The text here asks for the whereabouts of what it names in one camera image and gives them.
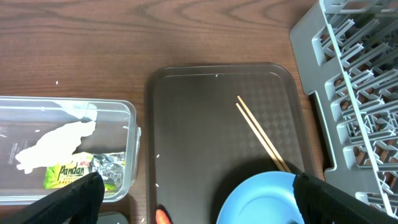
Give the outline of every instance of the plate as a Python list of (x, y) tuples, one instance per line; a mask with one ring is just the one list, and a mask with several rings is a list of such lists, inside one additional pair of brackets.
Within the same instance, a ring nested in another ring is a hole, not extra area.
[(276, 171), (248, 178), (228, 196), (217, 224), (304, 224), (294, 199), (294, 178), (294, 174)]

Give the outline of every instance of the orange object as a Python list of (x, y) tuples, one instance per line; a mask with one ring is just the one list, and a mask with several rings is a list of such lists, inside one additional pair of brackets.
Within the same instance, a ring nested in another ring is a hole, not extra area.
[(163, 210), (158, 209), (156, 210), (156, 224), (172, 224), (172, 223), (170, 222), (166, 213)]

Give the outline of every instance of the gray dish rack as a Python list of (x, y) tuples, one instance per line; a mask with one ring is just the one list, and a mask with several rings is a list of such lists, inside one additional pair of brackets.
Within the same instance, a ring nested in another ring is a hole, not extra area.
[(325, 180), (398, 218), (398, 2), (319, 0), (290, 32), (315, 94)]

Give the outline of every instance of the clear plastic bin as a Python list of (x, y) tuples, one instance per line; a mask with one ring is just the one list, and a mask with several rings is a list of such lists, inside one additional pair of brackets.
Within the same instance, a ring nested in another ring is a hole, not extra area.
[(125, 152), (125, 172), (118, 191), (106, 192), (104, 202), (123, 198), (136, 179), (141, 129), (136, 109), (128, 101), (76, 98), (0, 97), (0, 205), (21, 205), (56, 191), (44, 189), (47, 168), (30, 174), (18, 170), (15, 155), (36, 145), (49, 131), (96, 116), (96, 128), (83, 137), (75, 152)]

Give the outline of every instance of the chopstick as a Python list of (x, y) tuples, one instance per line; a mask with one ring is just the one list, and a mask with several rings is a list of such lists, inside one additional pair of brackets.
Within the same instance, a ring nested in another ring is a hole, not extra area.
[(246, 113), (243, 111), (242, 107), (239, 105), (239, 103), (236, 103), (236, 106), (238, 107), (239, 111), (243, 115), (244, 119), (246, 122), (249, 124), (250, 128), (253, 130), (254, 134), (257, 136), (257, 138), (260, 140), (260, 143), (266, 149), (268, 152), (269, 156), (271, 159), (275, 162), (276, 166), (278, 167), (279, 170), (281, 171), (286, 171), (286, 172), (292, 172), (290, 171), (289, 167), (286, 165), (285, 161), (283, 158), (280, 156), (278, 153), (277, 149), (271, 142), (271, 140), (268, 138), (267, 134), (265, 131), (261, 128), (260, 124), (256, 120), (256, 118), (253, 116), (249, 108), (246, 106), (242, 98), (238, 95), (238, 100), (242, 104), (244, 110), (246, 113), (249, 115), (250, 119), (246, 115)]

